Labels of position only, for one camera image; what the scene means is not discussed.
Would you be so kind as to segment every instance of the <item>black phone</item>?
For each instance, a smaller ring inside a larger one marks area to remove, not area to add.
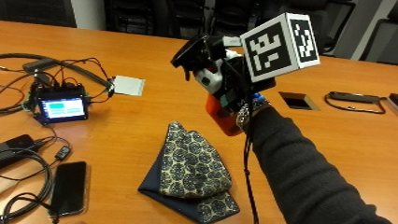
[[[53,178],[51,210],[48,214],[60,217],[81,214],[85,211],[88,169],[85,161],[59,165]]]

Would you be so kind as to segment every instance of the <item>black sleeve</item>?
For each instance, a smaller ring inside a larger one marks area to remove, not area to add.
[[[253,148],[288,223],[390,223],[274,108],[253,118]]]

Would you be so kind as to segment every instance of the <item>display screen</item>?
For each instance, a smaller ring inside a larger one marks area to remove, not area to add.
[[[81,98],[44,100],[41,101],[43,112],[49,119],[71,118],[85,115]]]

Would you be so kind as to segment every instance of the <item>wooden table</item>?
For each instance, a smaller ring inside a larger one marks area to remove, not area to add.
[[[137,192],[161,150],[168,123],[173,120],[205,136],[218,150],[233,177],[230,192],[241,211],[220,223],[253,221],[242,172],[244,135],[229,137],[221,132],[205,113],[205,90],[196,81],[186,82],[182,70],[171,64],[184,43],[185,40],[144,35],[0,22],[0,53],[31,53],[59,60],[96,57],[111,76],[145,79],[141,97],[115,95],[107,103],[89,108],[88,120],[53,125],[56,133],[73,145],[67,161],[87,161],[91,166],[87,212],[63,218],[61,223],[192,222]],[[3,59],[0,65],[19,69],[29,61]],[[95,67],[87,69],[101,74]],[[84,83],[88,93],[103,90],[85,77],[68,73]],[[1,71],[0,84],[5,85],[19,76]],[[31,81],[20,81],[16,87],[28,85]],[[302,133],[360,189],[365,201],[377,205],[378,214],[398,222],[397,110],[383,102],[385,115],[354,113],[324,102],[329,91],[389,96],[398,91],[398,67],[322,57],[321,65],[278,77],[276,81],[277,86],[264,92],[266,98],[280,113],[294,119]],[[318,110],[290,109],[280,91],[305,93]],[[17,97],[16,92],[5,91],[0,95],[0,107],[12,104]],[[0,117],[0,126],[1,142],[24,133],[35,139],[52,135],[27,112]],[[53,160],[61,145],[56,143],[40,151],[48,161]],[[20,162],[1,174],[23,175],[28,173],[24,166],[35,165],[33,161]],[[250,170],[261,223],[284,223],[254,156],[250,158]],[[36,176],[4,191],[0,209],[16,193],[37,192],[43,181],[44,178]],[[15,223],[49,223],[47,210],[36,209]]]

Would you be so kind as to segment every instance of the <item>bracelet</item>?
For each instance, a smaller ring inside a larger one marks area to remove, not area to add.
[[[264,98],[264,96],[256,93],[253,98],[253,116],[258,113],[258,111],[261,111],[264,108],[269,107],[270,105],[272,103]],[[245,130],[248,121],[249,121],[249,104],[245,104],[237,113],[237,126],[241,130]]]

